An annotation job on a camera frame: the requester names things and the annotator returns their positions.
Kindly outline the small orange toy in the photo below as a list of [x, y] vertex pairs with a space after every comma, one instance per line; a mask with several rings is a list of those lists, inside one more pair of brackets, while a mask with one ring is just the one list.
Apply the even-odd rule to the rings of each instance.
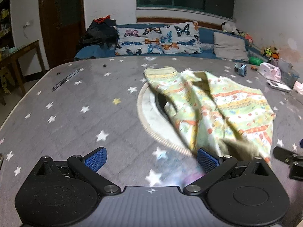
[[257, 71], [257, 70], [258, 70], [258, 68], [257, 68], [256, 66], [251, 66], [251, 70], [253, 70], [253, 71]]

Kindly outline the black pen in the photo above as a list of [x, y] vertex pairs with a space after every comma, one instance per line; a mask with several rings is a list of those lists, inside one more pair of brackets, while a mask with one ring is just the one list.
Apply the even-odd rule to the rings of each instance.
[[73, 76], [75, 76], [77, 73], [79, 73], [79, 69], [73, 71], [72, 73], [70, 73], [68, 76], [66, 76], [64, 79], [60, 80], [54, 87], [53, 87], [53, 91], [56, 91], [56, 89], [58, 89], [60, 86], [62, 86], [63, 84], [65, 84], [68, 80], [70, 80]]

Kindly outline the butterfly pattern pillow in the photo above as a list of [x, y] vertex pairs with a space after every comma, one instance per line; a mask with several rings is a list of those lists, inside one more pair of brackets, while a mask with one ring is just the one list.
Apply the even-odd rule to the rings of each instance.
[[148, 27], [119, 28], [115, 55], [198, 54], [203, 51], [197, 22]]

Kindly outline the colourful patterned children's garment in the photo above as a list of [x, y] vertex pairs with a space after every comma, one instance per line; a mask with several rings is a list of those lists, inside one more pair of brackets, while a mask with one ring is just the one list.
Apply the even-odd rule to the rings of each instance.
[[276, 115], [259, 89], [206, 71], [148, 68], [144, 75], [165, 97], [165, 112], [191, 152], [271, 160]]

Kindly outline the clear plastic storage box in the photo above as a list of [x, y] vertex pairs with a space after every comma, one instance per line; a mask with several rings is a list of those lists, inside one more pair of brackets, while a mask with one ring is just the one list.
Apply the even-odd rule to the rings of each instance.
[[289, 88], [293, 88], [295, 82], [299, 79], [299, 73], [293, 68], [291, 63], [280, 58], [277, 65], [281, 71], [281, 81]]

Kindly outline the green toy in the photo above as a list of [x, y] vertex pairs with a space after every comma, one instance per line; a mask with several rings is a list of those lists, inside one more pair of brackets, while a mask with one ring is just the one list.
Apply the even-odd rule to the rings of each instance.
[[260, 66], [261, 63], [263, 63], [262, 59], [256, 58], [254, 56], [249, 57], [249, 64], [254, 65], [254, 66]]

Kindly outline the black white plush toy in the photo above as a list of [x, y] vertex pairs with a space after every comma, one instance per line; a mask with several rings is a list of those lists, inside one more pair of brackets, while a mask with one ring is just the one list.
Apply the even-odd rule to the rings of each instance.
[[240, 31], [234, 25], [230, 25], [228, 22], [223, 22], [221, 24], [221, 27], [223, 32], [231, 33], [234, 35], [240, 34]]

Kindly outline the dark clothes pile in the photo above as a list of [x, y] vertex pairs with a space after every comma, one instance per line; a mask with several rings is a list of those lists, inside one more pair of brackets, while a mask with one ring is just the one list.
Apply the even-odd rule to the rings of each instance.
[[118, 40], [118, 31], [116, 20], [110, 16], [94, 19], [87, 28], [80, 43], [83, 47], [91, 45], [102, 46], [104, 44], [111, 46], [115, 45]]

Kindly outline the white remote device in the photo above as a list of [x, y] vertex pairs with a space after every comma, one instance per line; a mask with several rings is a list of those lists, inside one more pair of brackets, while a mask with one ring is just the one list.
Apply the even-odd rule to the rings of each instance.
[[272, 89], [276, 89], [276, 90], [287, 92], [287, 93], [291, 92], [291, 90], [292, 90], [287, 85], [281, 84], [279, 82], [274, 82], [271, 80], [267, 80], [266, 82]]

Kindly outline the blue bench seat cushion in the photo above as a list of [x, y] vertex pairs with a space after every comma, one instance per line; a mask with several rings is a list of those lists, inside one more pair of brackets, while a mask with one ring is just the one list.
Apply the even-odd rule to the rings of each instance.
[[269, 61], [243, 37], [200, 28], [197, 22], [172, 25], [134, 24], [129, 27], [118, 27], [112, 41], [111, 44], [96, 43], [83, 47], [74, 59], [181, 54], [235, 61], [248, 61], [249, 58], [255, 57], [262, 62]]

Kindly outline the dark wooden door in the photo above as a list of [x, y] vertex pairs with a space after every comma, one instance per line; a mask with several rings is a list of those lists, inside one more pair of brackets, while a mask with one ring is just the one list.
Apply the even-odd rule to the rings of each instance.
[[73, 61], [85, 33], [83, 0], [38, 0], [49, 68]]

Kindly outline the pink tissue pack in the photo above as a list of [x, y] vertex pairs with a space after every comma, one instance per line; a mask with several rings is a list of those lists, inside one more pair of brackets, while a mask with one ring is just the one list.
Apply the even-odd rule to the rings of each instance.
[[303, 84], [300, 83], [299, 81], [296, 81], [293, 86], [293, 92], [303, 95]]

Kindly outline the wooden side table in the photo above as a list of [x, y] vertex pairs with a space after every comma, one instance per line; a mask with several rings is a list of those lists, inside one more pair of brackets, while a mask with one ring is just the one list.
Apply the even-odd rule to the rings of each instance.
[[18, 59], [24, 56], [26, 53], [35, 50], [37, 53], [37, 58], [38, 58], [38, 63], [40, 65], [40, 68], [42, 70], [43, 75], [47, 73], [43, 59], [42, 59], [42, 54], [41, 54], [41, 49], [40, 49], [40, 44], [39, 40], [36, 40], [32, 43], [26, 44], [24, 46], [21, 46], [17, 48], [14, 52], [8, 54], [5, 56], [3, 59], [1, 59], [1, 67], [7, 66], [8, 64], [12, 64], [17, 83], [19, 84], [19, 88], [22, 92], [22, 95], [24, 96], [26, 94], [26, 90], [24, 88], [24, 83], [22, 81], [22, 71], [18, 68], [17, 64]]

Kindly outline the grey star pattern tablecloth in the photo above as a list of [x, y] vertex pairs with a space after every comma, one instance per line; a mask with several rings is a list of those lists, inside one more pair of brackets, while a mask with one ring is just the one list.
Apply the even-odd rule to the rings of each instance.
[[[75, 61], [50, 70], [12, 110], [1, 127], [1, 226], [20, 226], [15, 195], [44, 155], [66, 160], [103, 146], [108, 159], [100, 174], [120, 187], [179, 186], [204, 172], [194, 156], [185, 156], [149, 136], [138, 117], [137, 98], [146, 68], [208, 71], [260, 89], [276, 113], [273, 145], [302, 152], [302, 104], [290, 94], [266, 86], [234, 63], [185, 56], [130, 56]], [[73, 71], [56, 91], [53, 87]]]

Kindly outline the yellow orange toy pile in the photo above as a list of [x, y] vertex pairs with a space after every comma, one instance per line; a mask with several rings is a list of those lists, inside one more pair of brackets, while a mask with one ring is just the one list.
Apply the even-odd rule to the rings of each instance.
[[260, 54], [267, 58], [279, 59], [279, 49], [274, 46], [270, 46], [267, 48], [262, 47]]

